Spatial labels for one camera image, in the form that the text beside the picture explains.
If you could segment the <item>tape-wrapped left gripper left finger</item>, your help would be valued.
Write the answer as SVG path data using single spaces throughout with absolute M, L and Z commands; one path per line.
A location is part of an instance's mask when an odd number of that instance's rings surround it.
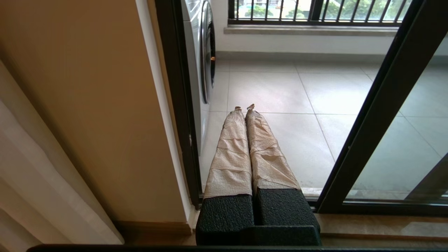
M 241 107 L 226 117 L 211 163 L 196 224 L 198 245 L 239 245 L 254 226 L 252 169 Z

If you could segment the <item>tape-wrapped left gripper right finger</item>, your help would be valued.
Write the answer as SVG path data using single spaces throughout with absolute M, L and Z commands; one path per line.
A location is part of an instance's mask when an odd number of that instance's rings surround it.
M 259 225 L 321 228 L 267 120 L 250 105 L 245 116 L 255 221 Z

